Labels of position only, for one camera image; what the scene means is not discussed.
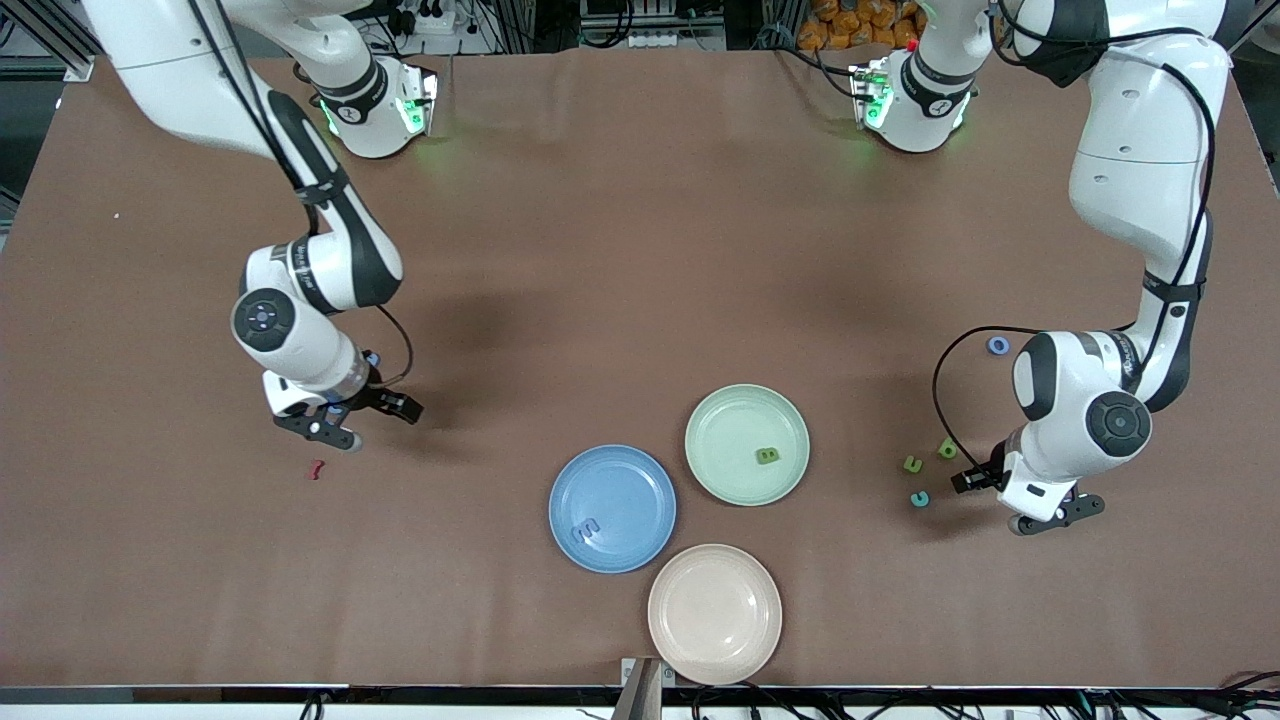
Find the green plate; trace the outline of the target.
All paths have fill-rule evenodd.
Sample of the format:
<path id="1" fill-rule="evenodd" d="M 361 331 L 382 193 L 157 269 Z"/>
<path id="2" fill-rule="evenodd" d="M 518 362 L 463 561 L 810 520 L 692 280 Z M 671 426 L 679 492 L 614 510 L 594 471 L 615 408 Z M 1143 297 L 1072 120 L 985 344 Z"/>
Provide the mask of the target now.
<path id="1" fill-rule="evenodd" d="M 774 447 L 778 462 L 759 465 L 755 451 Z M 684 441 L 687 465 L 710 495 L 759 507 L 790 495 L 806 474 L 812 442 L 795 404 L 774 389 L 732 384 L 692 410 Z"/>

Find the blue plate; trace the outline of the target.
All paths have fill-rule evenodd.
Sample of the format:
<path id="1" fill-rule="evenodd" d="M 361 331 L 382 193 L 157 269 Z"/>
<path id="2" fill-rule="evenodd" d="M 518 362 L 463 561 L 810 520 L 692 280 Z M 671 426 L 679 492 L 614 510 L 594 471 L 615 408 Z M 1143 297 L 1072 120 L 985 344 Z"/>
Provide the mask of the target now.
<path id="1" fill-rule="evenodd" d="M 570 537 L 594 518 L 602 530 L 589 544 Z M 575 565 L 599 574 L 635 571 L 654 560 L 675 532 L 677 498 L 664 468 L 627 445 L 602 445 L 570 460 L 548 500 L 552 537 Z"/>

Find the brown table cover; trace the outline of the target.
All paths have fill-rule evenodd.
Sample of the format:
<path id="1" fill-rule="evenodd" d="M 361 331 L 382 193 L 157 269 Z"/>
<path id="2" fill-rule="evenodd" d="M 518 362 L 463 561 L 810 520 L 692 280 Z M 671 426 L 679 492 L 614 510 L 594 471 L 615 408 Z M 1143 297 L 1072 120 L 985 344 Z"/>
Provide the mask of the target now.
<path id="1" fill-rule="evenodd" d="M 992 61 L 960 131 L 906 155 L 769 53 L 428 65 L 433 136 L 342 158 L 403 258 L 425 407 L 353 415 L 356 454 L 274 427 L 230 332 L 247 255 L 306 227 L 279 169 L 172 137 L 108 67 L 63 91 L 0 252 L 0 685 L 612 683 L 653 651 L 663 562 L 710 542 L 780 585 L 759 684 L 1280 669 L 1280 199 L 1236 88 L 1190 383 L 1085 483 L 1103 514 L 1021 538 L 992 493 L 952 492 L 931 374 L 974 325 L 1133 319 L 1140 255 L 1068 197 L 1084 87 Z M 765 506 L 685 456 L 732 384 L 809 430 Z M 677 498 L 625 574 L 548 523 L 602 445 L 652 455 Z"/>

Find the beige plate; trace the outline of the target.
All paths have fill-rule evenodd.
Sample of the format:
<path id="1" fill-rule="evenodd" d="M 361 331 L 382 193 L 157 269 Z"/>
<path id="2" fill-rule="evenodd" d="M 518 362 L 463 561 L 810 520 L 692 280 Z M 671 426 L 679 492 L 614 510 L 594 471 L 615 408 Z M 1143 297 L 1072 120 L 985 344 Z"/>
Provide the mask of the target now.
<path id="1" fill-rule="evenodd" d="M 646 601 L 653 644 L 677 676 L 733 685 L 773 657 L 783 628 L 777 584 L 746 551 L 707 543 L 673 556 Z"/>

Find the power strip with plugs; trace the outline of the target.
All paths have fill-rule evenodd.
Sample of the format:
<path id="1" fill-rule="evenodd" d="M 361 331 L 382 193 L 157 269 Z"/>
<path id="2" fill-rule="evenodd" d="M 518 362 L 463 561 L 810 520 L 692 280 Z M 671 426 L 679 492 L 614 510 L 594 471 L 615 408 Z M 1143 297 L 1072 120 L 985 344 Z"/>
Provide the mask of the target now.
<path id="1" fill-rule="evenodd" d="M 390 0 L 387 26 L 396 37 L 453 35 L 457 13 L 447 0 Z"/>

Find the bag of oranges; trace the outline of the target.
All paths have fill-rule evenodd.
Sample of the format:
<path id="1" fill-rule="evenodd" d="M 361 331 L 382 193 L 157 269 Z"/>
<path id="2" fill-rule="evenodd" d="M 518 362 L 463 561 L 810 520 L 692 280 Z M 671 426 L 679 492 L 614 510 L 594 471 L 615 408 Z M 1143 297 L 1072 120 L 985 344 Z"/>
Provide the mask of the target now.
<path id="1" fill-rule="evenodd" d="M 916 0 L 809 0 L 795 42 L 804 53 L 870 44 L 914 49 L 929 19 Z"/>

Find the metal table edge rail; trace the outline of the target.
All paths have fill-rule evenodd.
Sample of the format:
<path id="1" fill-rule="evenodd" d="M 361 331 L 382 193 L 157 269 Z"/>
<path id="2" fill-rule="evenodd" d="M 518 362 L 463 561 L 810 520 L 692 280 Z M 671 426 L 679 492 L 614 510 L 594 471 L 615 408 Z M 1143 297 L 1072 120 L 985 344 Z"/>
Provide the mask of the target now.
<path id="1" fill-rule="evenodd" d="M 5 705 L 284 703 L 328 716 L 335 705 L 575 706 L 603 708 L 623 696 L 618 685 L 29 685 L 0 687 Z M 1062 720 L 1101 717 L 1119 708 L 1198 710 L 1242 717 L 1280 712 L 1280 671 L 1261 673 L 1212 688 L 1102 688 L 1011 685 L 676 685 L 663 691 L 668 706 L 704 711 L 719 706 L 777 708 L 783 714 L 850 714 L 923 707 L 950 717 L 982 717 L 989 706 L 1048 707 Z"/>

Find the metal bracket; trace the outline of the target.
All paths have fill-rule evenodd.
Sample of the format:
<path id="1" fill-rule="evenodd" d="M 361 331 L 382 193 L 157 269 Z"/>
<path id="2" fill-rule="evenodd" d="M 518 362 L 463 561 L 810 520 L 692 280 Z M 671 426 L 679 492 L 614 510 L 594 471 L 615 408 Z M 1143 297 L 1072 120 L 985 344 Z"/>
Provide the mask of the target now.
<path id="1" fill-rule="evenodd" d="M 621 660 L 622 691 L 611 720 L 662 720 L 663 691 L 675 688 L 676 674 L 659 657 Z"/>

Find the aluminium frame profile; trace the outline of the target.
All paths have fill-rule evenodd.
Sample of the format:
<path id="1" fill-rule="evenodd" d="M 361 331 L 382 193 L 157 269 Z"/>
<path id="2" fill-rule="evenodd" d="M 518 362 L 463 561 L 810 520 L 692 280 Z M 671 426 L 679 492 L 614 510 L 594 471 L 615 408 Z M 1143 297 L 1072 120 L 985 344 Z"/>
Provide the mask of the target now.
<path id="1" fill-rule="evenodd" d="M 0 79 L 86 82 L 101 51 L 81 0 L 0 0 Z"/>

